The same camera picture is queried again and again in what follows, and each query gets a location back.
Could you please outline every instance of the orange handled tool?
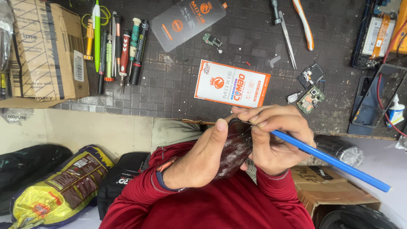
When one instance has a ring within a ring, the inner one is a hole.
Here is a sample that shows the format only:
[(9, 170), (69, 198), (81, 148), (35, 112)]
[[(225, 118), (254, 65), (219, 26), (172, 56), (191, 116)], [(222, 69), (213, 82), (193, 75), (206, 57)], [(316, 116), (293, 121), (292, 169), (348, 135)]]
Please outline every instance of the orange handled tool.
[(308, 49), (312, 51), (314, 49), (314, 38), (312, 37), (311, 29), (309, 28), (309, 24), (308, 21), (306, 20), (300, 0), (293, 0), (293, 4), (298, 15), (300, 15), (302, 25), (304, 26), (305, 38), (308, 43)]
[(94, 38), (94, 29), (92, 25), (92, 19), (88, 20), (88, 30), (86, 31), (86, 37), (88, 38), (88, 42), (86, 43), (86, 52), (83, 56), (84, 59), (93, 60), (92, 55), (92, 41)]
[(127, 64), (129, 63), (129, 48), (130, 48), (130, 36), (131, 30), (124, 29), (123, 34), (123, 49), (122, 56), (120, 57), (120, 72), (119, 75), (122, 77), (120, 80), (120, 94), (122, 93), (122, 88), (125, 84), (125, 77), (127, 76)]

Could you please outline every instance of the person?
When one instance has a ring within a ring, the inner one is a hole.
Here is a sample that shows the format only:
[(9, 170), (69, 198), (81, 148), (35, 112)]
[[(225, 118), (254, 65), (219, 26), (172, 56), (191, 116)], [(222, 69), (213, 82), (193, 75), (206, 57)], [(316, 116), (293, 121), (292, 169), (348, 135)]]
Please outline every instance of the person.
[[(289, 169), (310, 155), (270, 134), (285, 131), (316, 147), (305, 118), (294, 106), (234, 106), (232, 112), (203, 134), (196, 124), (154, 120), (149, 168), (126, 185), (99, 228), (314, 228)], [(257, 185), (245, 163), (233, 177), (213, 180), (234, 117), (257, 124), (249, 155)]]

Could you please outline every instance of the hand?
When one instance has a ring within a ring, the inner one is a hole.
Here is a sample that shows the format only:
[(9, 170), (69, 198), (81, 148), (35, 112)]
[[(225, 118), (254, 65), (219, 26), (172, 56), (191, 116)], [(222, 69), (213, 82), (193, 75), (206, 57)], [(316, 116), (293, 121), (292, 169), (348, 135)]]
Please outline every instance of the hand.
[(228, 122), (235, 117), (218, 119), (214, 127), (202, 134), (191, 151), (164, 171), (163, 181), (168, 188), (202, 187), (213, 180), (228, 137)]
[(283, 131), (304, 143), (316, 147), (314, 133), (305, 118), (294, 106), (262, 106), (252, 109), (232, 107), (238, 118), (257, 126), (252, 127), (253, 152), (249, 158), (265, 173), (275, 176), (310, 157), (298, 147), (272, 135), (273, 130)]

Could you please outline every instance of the green circuit board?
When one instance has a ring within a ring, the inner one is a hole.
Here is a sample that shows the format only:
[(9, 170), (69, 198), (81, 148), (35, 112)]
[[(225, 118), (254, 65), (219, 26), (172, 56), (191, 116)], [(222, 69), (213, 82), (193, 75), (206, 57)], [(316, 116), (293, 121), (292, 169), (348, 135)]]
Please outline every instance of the green circuit board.
[(209, 33), (205, 34), (203, 36), (202, 40), (211, 46), (216, 45), (216, 46), (220, 47), (222, 45), (222, 42), (220, 40), (216, 39), (214, 36), (210, 35)]
[(311, 113), (318, 104), (325, 99), (325, 95), (315, 86), (313, 86), (298, 102), (297, 106), (304, 114)]

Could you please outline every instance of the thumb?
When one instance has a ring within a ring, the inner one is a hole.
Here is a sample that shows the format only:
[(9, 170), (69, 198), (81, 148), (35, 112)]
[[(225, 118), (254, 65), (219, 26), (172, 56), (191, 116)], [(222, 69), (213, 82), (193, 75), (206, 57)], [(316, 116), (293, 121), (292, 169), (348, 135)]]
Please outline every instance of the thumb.
[(209, 136), (208, 143), (206, 144), (202, 152), (206, 156), (210, 157), (213, 155), (217, 155), (220, 158), (227, 138), (228, 123), (224, 119), (218, 119), (211, 135)]
[(252, 126), (253, 153), (270, 150), (270, 132), (264, 132), (257, 126)]

